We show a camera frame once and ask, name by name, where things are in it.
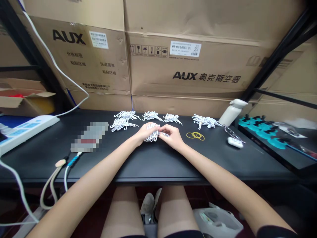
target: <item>forearm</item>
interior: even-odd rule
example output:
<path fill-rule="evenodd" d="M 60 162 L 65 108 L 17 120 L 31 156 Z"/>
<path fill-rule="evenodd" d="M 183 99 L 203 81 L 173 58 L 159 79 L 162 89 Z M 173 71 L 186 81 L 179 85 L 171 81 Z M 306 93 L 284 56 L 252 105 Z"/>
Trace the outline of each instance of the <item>forearm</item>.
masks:
<path fill-rule="evenodd" d="M 88 171 L 41 219 L 28 238 L 70 237 L 136 147 L 137 142 L 131 137 Z"/>
<path fill-rule="evenodd" d="M 188 145 L 180 152 L 244 216 L 254 234 L 264 225 L 292 228 L 256 192 Z"/>

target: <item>hand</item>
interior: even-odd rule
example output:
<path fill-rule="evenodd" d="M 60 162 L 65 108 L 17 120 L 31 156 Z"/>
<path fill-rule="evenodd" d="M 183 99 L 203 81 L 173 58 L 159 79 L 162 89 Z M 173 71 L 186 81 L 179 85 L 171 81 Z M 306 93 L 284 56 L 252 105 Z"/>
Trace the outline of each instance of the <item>hand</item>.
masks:
<path fill-rule="evenodd" d="M 178 150 L 180 147 L 185 145 L 177 127 L 166 124 L 162 126 L 158 131 L 170 135 L 169 137 L 167 137 L 164 134 L 160 133 L 159 137 L 167 144 L 169 144 L 169 146 L 171 146 L 173 149 Z"/>
<path fill-rule="evenodd" d="M 147 129 L 148 125 L 152 124 L 153 122 L 148 122 L 144 124 L 140 130 L 135 133 L 132 137 L 136 139 L 137 146 L 140 146 L 142 142 L 149 137 L 154 131 L 160 129 L 160 127 L 153 127 L 151 129 Z"/>

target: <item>barcode label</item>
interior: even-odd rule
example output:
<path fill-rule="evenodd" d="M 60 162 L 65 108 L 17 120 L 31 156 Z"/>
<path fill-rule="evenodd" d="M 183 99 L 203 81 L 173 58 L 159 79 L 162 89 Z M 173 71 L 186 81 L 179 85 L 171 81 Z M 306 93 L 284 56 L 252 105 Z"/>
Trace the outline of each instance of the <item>barcode label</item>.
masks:
<path fill-rule="evenodd" d="M 102 32 L 89 31 L 92 46 L 96 48 L 109 49 L 107 36 Z"/>
<path fill-rule="evenodd" d="M 201 49 L 201 44 L 198 44 L 198 43 L 171 41 L 171 48 L 170 48 L 169 54 L 179 55 L 179 56 L 199 57 L 200 49 Z"/>

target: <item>white water bottle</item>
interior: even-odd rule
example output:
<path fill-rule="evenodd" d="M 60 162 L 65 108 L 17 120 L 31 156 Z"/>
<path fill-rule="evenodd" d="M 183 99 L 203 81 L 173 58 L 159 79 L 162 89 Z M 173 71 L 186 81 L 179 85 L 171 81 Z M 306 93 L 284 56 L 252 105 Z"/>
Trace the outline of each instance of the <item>white water bottle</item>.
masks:
<path fill-rule="evenodd" d="M 232 100 L 230 106 L 222 114 L 218 122 L 221 125 L 230 126 L 246 105 L 248 103 L 240 99 Z"/>

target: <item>white pile of hooks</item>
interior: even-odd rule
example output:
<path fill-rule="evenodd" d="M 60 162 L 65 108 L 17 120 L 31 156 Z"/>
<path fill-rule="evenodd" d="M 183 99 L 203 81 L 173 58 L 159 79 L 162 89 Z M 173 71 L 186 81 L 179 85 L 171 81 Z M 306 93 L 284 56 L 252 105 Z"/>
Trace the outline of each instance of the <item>white pile of hooks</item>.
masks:
<path fill-rule="evenodd" d="M 125 131 L 127 129 L 127 127 L 130 127 L 130 126 L 133 126 L 133 127 L 138 127 L 138 125 L 136 124 L 132 124 L 129 122 L 129 119 L 127 118 L 124 118 L 124 117 L 121 117 L 121 118 L 116 118 L 115 121 L 113 122 L 112 125 L 110 125 L 110 128 L 112 132 L 115 132 L 115 131 L 119 131 L 121 130 L 123 127 L 125 127 Z"/>
<path fill-rule="evenodd" d="M 141 119 L 139 116 L 135 114 L 135 111 L 121 111 L 117 115 L 114 115 L 114 117 L 120 118 L 126 118 L 126 119 Z"/>
<path fill-rule="evenodd" d="M 179 124 L 183 125 L 179 120 L 179 115 L 173 115 L 173 114 L 166 114 L 164 118 L 165 122 L 178 122 Z"/>
<path fill-rule="evenodd" d="M 143 121 L 152 120 L 152 119 L 158 119 L 160 121 L 163 121 L 161 118 L 158 117 L 158 113 L 156 113 L 154 111 L 153 112 L 150 112 L 150 111 L 145 112 L 143 117 L 144 117 Z"/>
<path fill-rule="evenodd" d="M 138 125 L 130 123 L 129 119 L 131 120 L 138 119 L 138 118 L 141 119 L 139 116 L 135 114 L 135 111 L 121 111 L 117 115 L 114 115 L 114 117 L 117 117 L 117 118 L 115 119 L 113 124 L 110 126 L 112 132 L 119 131 L 123 127 L 125 127 L 124 130 L 126 131 L 128 126 L 138 127 Z"/>
<path fill-rule="evenodd" d="M 194 123 L 199 124 L 198 129 L 201 129 L 201 125 L 207 125 L 208 128 L 211 127 L 215 127 L 215 126 L 221 126 L 221 124 L 218 123 L 218 121 L 216 121 L 215 119 L 211 118 L 211 117 L 203 117 L 203 116 L 199 116 L 197 114 L 194 114 L 194 116 L 192 117 Z"/>
<path fill-rule="evenodd" d="M 157 125 L 156 123 L 151 123 L 147 126 L 147 129 L 151 129 L 153 127 L 159 127 L 160 125 Z M 169 137 L 168 134 L 166 133 L 163 133 L 163 132 L 159 132 L 159 131 L 154 131 L 149 137 L 147 137 L 144 141 L 145 142 L 152 142 L 152 141 L 156 141 L 158 139 L 158 135 L 162 133 L 164 134 L 165 136 Z"/>

